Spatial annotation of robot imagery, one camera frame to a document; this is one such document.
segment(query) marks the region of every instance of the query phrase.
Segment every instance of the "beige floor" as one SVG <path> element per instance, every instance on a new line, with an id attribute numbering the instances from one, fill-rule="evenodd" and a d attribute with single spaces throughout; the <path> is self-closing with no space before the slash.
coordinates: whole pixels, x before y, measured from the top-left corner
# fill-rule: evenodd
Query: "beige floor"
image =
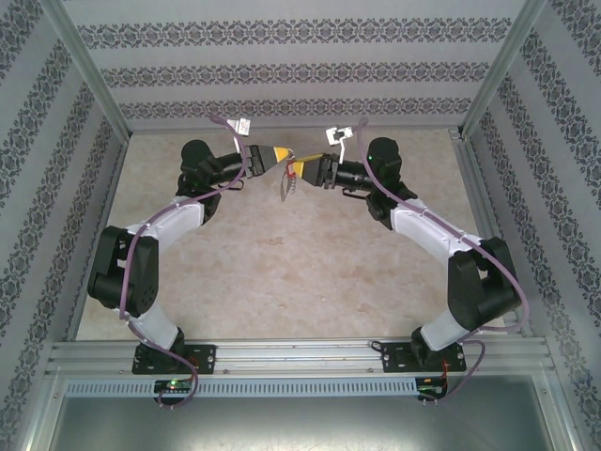
<path id="1" fill-rule="evenodd" d="M 401 148 L 403 180 L 434 211 L 475 232 L 445 130 L 371 130 Z M 135 135 L 109 224 L 128 226 L 174 195 L 182 146 L 201 138 L 216 155 L 226 132 Z M 260 130 L 246 144 L 330 151 L 323 130 Z M 354 140 L 347 158 L 358 157 Z M 159 299 L 188 338 L 409 335 L 446 304 L 446 274 L 414 242 L 375 222 L 365 203 L 300 182 L 280 200 L 284 168 L 223 195 L 217 214 L 161 258 Z M 131 339 L 117 315 L 88 299 L 78 339 Z"/>

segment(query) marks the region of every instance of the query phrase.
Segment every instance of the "wall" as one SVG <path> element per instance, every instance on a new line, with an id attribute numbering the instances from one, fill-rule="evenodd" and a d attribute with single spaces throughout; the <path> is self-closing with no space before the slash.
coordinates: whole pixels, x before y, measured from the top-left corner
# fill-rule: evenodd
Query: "wall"
<path id="1" fill-rule="evenodd" d="M 0 450 L 64 340 L 123 140 L 40 5 L 0 4 Z"/>
<path id="2" fill-rule="evenodd" d="M 471 136 L 486 190 L 564 381 L 601 447 L 601 2 L 548 2 Z"/>
<path id="3" fill-rule="evenodd" d="M 134 131 L 207 126 L 453 126 L 524 0 L 70 0 Z"/>

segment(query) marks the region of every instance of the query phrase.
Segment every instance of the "purple cable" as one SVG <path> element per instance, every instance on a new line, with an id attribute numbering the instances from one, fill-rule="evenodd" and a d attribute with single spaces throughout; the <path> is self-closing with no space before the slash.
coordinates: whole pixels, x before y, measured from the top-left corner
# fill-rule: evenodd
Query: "purple cable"
<path id="1" fill-rule="evenodd" d="M 480 366 L 480 364 L 482 363 L 482 361 L 485 358 L 485 354 L 486 354 L 486 345 L 484 341 L 481 340 L 469 340 L 469 341 L 464 341 L 463 342 L 464 345 L 480 345 L 481 351 L 480 351 L 480 355 L 478 356 L 478 359 L 476 360 L 475 364 L 473 364 L 473 366 L 470 368 L 470 371 L 468 371 L 468 374 L 465 375 L 465 377 L 463 378 L 463 381 L 461 381 L 454 389 L 453 391 L 448 394 L 446 397 L 442 398 L 442 399 L 436 399 L 435 397 L 426 394 L 426 393 L 420 393 L 421 396 L 423 397 L 427 397 L 428 399 L 430 399 L 431 401 L 434 401 L 434 403 L 436 405 L 440 404 L 443 401 L 446 401 L 447 399 L 449 399 L 450 397 L 453 397 L 454 395 L 456 395 L 456 393 L 461 390 L 461 388 L 468 383 L 468 380 L 470 379 L 470 377 L 473 375 L 473 373 L 475 373 L 478 370 L 478 367 Z"/>
<path id="2" fill-rule="evenodd" d="M 194 394 L 196 393 L 196 390 L 198 390 L 198 372 L 196 371 L 196 368 L 194 367 L 194 365 L 191 364 L 190 362 L 188 362 L 186 359 L 171 352 L 170 350 L 166 350 L 165 348 L 157 345 L 156 343 L 153 343 L 152 341 L 148 340 L 144 336 L 144 334 L 142 334 L 140 331 L 138 331 L 135 328 L 135 326 L 133 324 L 131 324 L 131 322 L 128 320 L 128 316 L 126 315 L 126 312 L 125 312 L 125 305 L 127 303 L 127 297 L 128 297 L 128 285 L 130 283 L 130 272 L 131 272 L 131 262 L 133 260 L 133 251 L 134 251 L 135 246 L 136 246 L 138 240 L 140 239 L 141 235 L 144 233 L 144 231 L 147 228 L 149 228 L 152 225 L 152 223 L 154 223 L 157 219 L 159 219 L 161 216 L 163 216 L 166 212 L 171 211 L 171 210 L 176 209 L 181 206 L 193 204 L 200 200 L 204 200 L 204 199 L 212 197 L 216 194 L 222 193 L 223 191 L 228 190 L 230 187 L 232 187 L 236 183 L 238 183 L 238 181 L 242 178 L 242 176 L 244 176 L 244 171 L 246 169 L 246 163 L 248 161 L 248 153 L 247 153 L 246 147 L 244 146 L 244 143 L 242 142 L 242 138 L 240 137 L 239 134 L 236 133 L 236 131 L 232 128 L 232 126 L 229 125 L 227 123 L 227 121 L 225 119 L 223 119 L 222 117 L 209 116 L 209 119 L 215 124 L 223 125 L 224 127 L 226 127 L 234 135 L 234 139 L 236 139 L 236 141 L 238 142 L 238 145 L 240 148 L 240 153 L 242 156 L 242 166 L 241 166 L 239 172 L 232 179 L 232 181 L 230 181 L 223 187 L 218 188 L 215 191 L 211 191 L 210 193 L 201 194 L 197 197 L 193 197 L 191 199 L 188 199 L 184 202 L 180 202 L 178 204 L 171 204 L 171 205 L 165 207 L 164 209 L 162 209 L 161 211 L 159 211 L 158 213 L 154 214 L 152 217 L 150 217 L 150 219 L 148 219 L 144 224 L 142 224 L 142 226 L 138 229 L 138 231 L 135 233 L 135 235 L 133 235 L 133 238 L 131 239 L 130 249 L 128 251 L 128 257 L 125 261 L 125 271 L 123 272 L 123 287 L 121 288 L 121 300 L 119 303 L 119 318 L 123 319 L 127 322 L 127 325 L 130 328 L 130 330 L 133 332 L 133 334 L 135 336 L 137 336 L 140 339 L 140 341 L 142 341 L 145 345 L 147 345 L 155 350 L 159 350 L 163 354 L 166 354 L 169 357 L 180 361 L 182 364 L 187 366 L 192 372 L 191 379 L 193 379 L 193 381 L 194 381 L 193 389 L 190 391 L 190 393 L 186 397 L 184 397 L 181 401 L 179 401 L 179 403 L 174 404 L 172 406 L 168 406 L 171 410 L 173 410 L 175 407 L 183 406 L 188 401 L 190 401 L 190 399 L 193 398 Z M 165 407 L 165 404 L 162 403 L 162 395 L 163 394 L 164 394 L 164 391 L 161 391 L 159 393 L 159 406 L 160 407 Z"/>
<path id="3" fill-rule="evenodd" d="M 438 226 L 440 226 L 441 228 L 443 228 L 444 230 L 449 232 L 451 235 L 453 235 L 458 240 L 461 240 L 464 243 L 466 243 L 469 247 L 474 249 L 478 254 L 480 254 L 481 256 L 486 258 L 488 261 L 490 261 L 490 263 L 492 263 L 494 266 L 496 266 L 497 269 L 499 271 L 501 271 L 501 273 L 505 277 L 507 277 L 507 280 L 509 280 L 509 282 L 511 283 L 512 287 L 514 288 L 514 290 L 517 293 L 517 296 L 519 297 L 519 300 L 522 303 L 522 318 L 518 323 L 514 324 L 513 326 L 507 326 L 507 327 L 482 326 L 479 329 L 476 329 L 474 332 L 467 334 L 462 339 L 472 336 L 479 330 L 480 331 L 494 331 L 494 332 L 519 331 L 522 328 L 522 326 L 524 326 L 528 322 L 528 317 L 530 316 L 530 304 L 528 303 L 528 299 L 526 298 L 526 293 L 524 293 L 524 290 L 517 282 L 517 279 L 509 272 L 509 270 L 507 270 L 507 268 L 505 268 L 496 258 L 494 258 L 492 255 L 490 255 L 485 249 L 480 247 L 477 243 L 473 242 L 472 240 L 466 238 L 461 233 L 457 232 L 454 228 L 452 228 L 444 220 L 442 220 L 442 218 L 438 217 L 438 215 L 431 213 L 427 209 L 421 209 L 419 207 L 409 204 L 409 202 L 406 202 L 406 201 L 402 200 L 401 198 L 399 198 L 397 195 L 391 193 L 380 183 L 380 181 L 376 178 L 376 175 L 374 174 L 374 171 L 372 170 L 371 166 L 367 162 L 367 152 L 365 151 L 365 146 L 363 145 L 362 129 L 367 125 L 367 122 L 368 122 L 367 118 L 362 117 L 361 120 L 359 121 L 359 125 L 355 129 L 355 132 L 357 134 L 357 147 L 359 148 L 359 153 L 361 154 L 361 159 L 362 159 L 363 165 L 365 166 L 365 170 L 367 171 L 367 174 L 369 175 L 371 180 L 374 182 L 374 184 L 378 187 L 378 189 L 380 191 L 382 191 L 385 195 L 387 195 L 390 199 L 399 203 L 406 209 L 412 210 L 412 211 L 416 212 L 417 214 L 426 216 L 427 218 L 431 219 Z"/>

